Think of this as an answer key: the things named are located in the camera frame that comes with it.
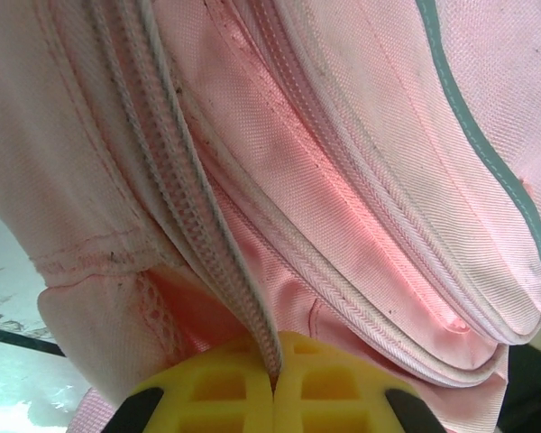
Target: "pink polyester fabric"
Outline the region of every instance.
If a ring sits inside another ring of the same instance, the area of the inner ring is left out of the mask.
[[[509,90],[531,67],[541,75],[541,56],[475,92],[479,72],[466,65],[479,62],[488,71],[494,48],[478,55],[475,45],[466,47],[471,59],[459,60],[457,41],[467,41],[467,27],[456,18],[475,23],[473,12],[439,5],[462,91],[541,209],[541,118],[534,115],[541,102]],[[535,244],[469,149],[442,95],[414,3],[283,6],[299,32],[298,48],[308,50],[307,72],[324,62],[314,71],[316,92],[341,116],[349,140],[367,134],[380,146],[397,185],[408,186],[408,193],[396,188],[397,197],[412,200],[432,241],[449,252],[453,285],[462,281],[484,296],[482,307],[497,313],[488,325],[500,340],[528,338],[541,320]],[[539,6],[530,4],[532,24]],[[321,152],[261,60],[256,35],[244,30],[250,23],[217,0],[157,0],[153,7],[220,212],[277,328],[404,377],[452,431],[492,431],[506,386],[506,346],[469,326],[437,294]],[[39,299],[45,322],[100,392],[88,394],[69,427],[78,433],[100,431],[138,382],[247,332],[171,242],[174,225],[144,171],[132,127],[117,114],[121,99],[88,20],[79,2],[0,2],[0,216],[49,286]],[[486,43],[488,29],[477,26]],[[541,45],[540,29],[531,40]],[[389,54],[387,62],[372,61]],[[509,51],[509,61],[513,56]],[[493,107],[493,100],[505,102]],[[517,131],[497,125],[513,116],[522,122]],[[418,167],[421,161],[426,166]],[[517,284],[522,279],[531,290]],[[369,314],[375,319],[367,326]],[[377,326],[392,329],[381,345],[395,364],[365,343]],[[410,363],[418,369],[406,373]]]

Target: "pink fabric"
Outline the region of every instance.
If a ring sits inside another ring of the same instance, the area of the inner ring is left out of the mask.
[[[437,3],[445,54],[541,213],[541,2],[451,3]],[[275,52],[262,5],[291,51]],[[116,75],[136,61],[144,80]],[[190,137],[197,166],[171,156]],[[153,167],[157,154],[171,159]],[[206,186],[179,182],[203,168]],[[195,214],[212,218],[187,233]],[[148,376],[277,329],[403,377],[452,431],[492,431],[506,344],[541,323],[535,242],[467,143],[414,2],[0,2],[0,216],[49,286],[45,322],[100,392],[71,432],[99,431],[104,401]]]

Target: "zipper teeth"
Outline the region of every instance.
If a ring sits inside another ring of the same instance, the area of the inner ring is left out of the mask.
[[[147,1],[93,0],[91,7],[124,108],[160,193],[211,277],[211,289],[251,330],[270,377],[276,379],[282,366],[276,328],[247,276],[189,144],[190,136],[173,97],[169,69],[157,59],[164,59],[164,55],[158,32],[152,28],[151,5]],[[115,49],[121,50],[120,60]]]
[[[359,180],[355,179],[355,173],[357,173],[358,170],[354,168],[355,164],[353,163],[353,158],[344,151],[342,145],[337,145],[340,143],[340,139],[333,130],[331,121],[324,113],[320,103],[313,97],[312,87],[308,83],[305,73],[298,64],[298,59],[290,46],[289,37],[282,26],[274,0],[252,2],[251,8],[254,12],[254,17],[259,24],[261,35],[274,60],[273,64],[279,69],[280,80],[282,80],[288,90],[287,94],[291,100],[293,100],[294,106],[302,113],[302,117],[309,123],[309,129],[316,135],[323,152],[325,152],[333,164],[339,168],[344,177],[348,179],[349,183],[353,185],[353,189],[359,191],[358,196],[362,198],[365,205],[374,210],[375,215],[379,216],[382,222],[387,223],[383,225],[393,233],[393,237],[400,239],[402,241],[400,244],[404,244],[408,247],[411,255],[416,259],[415,262],[417,266],[423,268],[426,271],[426,274],[432,277],[434,285],[442,289],[439,292],[439,295],[448,304],[455,305],[457,307],[457,313],[474,329],[480,329],[499,340],[505,339],[500,333],[496,332],[496,329],[492,327],[491,329],[486,329],[484,325],[476,320],[476,318],[468,314],[467,308],[463,305],[464,302],[458,299],[458,297],[451,293],[447,286],[445,286],[442,282],[442,278],[440,278],[428,265],[422,253],[405,232],[405,229],[395,220],[395,218],[393,218],[390,211],[382,203],[379,193],[372,187],[372,181],[363,178]],[[352,169],[347,170],[346,167],[348,166],[352,167]],[[356,187],[359,183],[367,183],[370,186],[372,198],[361,193],[362,189]],[[475,302],[472,302],[470,299],[466,299],[466,302],[476,305]]]

